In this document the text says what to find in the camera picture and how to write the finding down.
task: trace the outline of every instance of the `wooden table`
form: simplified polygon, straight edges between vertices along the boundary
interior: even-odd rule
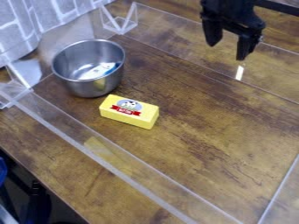
[[[198,19],[198,1],[139,2]],[[277,14],[264,15],[270,42],[298,51],[298,29],[288,30],[298,18],[282,15],[277,29]],[[161,107],[153,130],[101,117],[106,97],[69,95],[53,76],[35,92],[240,220],[257,223],[299,152],[298,105],[127,37],[113,40],[127,52],[114,94]],[[6,153],[89,222],[182,223],[18,108],[2,111],[0,127]]]

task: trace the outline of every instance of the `metal bowl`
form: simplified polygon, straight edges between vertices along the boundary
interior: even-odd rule
[[[51,69],[70,92],[81,97],[98,97],[111,92],[123,78],[125,48],[105,39],[83,40],[69,45],[54,57]],[[90,73],[109,63],[114,69]]]

